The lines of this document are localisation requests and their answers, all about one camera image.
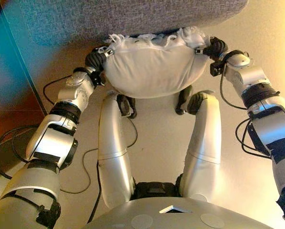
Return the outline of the robot left hand black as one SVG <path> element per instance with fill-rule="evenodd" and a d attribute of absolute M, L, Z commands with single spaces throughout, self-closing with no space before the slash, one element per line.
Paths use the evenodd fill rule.
<path fill-rule="evenodd" d="M 101 73 L 107 58 L 113 54 L 114 51 L 107 46 L 94 48 L 85 58 L 85 67 L 91 68 L 93 72 Z"/>

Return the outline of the robot right hand black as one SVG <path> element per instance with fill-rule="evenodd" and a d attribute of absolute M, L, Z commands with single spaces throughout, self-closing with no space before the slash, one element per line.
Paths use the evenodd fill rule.
<path fill-rule="evenodd" d="M 228 50 L 228 45 L 217 37 L 210 37 L 210 45 L 207 47 L 198 47 L 195 49 L 196 54 L 203 54 L 210 59 L 217 61 L 220 55 Z"/>

